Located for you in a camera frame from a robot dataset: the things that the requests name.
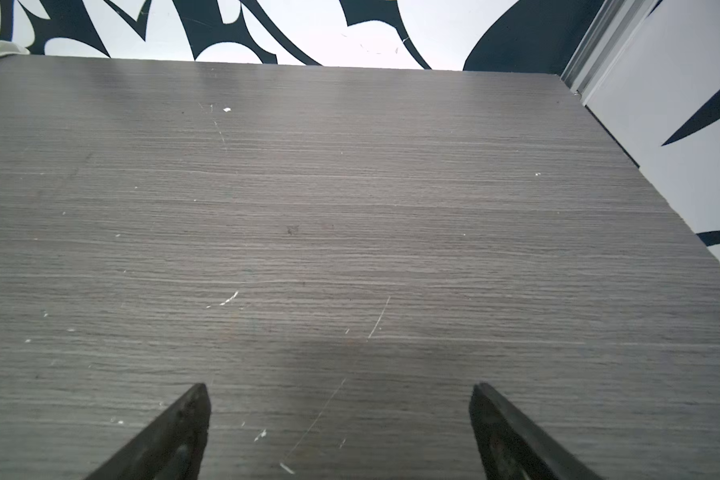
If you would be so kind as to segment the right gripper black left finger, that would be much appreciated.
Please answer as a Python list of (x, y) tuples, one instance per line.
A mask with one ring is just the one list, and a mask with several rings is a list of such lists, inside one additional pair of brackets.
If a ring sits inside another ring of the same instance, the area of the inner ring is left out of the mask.
[(196, 479), (208, 441), (211, 402), (203, 383), (191, 386), (90, 479)]

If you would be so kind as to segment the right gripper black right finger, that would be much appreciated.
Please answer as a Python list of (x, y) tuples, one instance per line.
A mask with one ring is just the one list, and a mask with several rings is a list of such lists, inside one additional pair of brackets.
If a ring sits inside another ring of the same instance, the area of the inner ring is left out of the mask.
[(599, 477), (488, 383), (474, 386), (469, 416), (488, 479)]

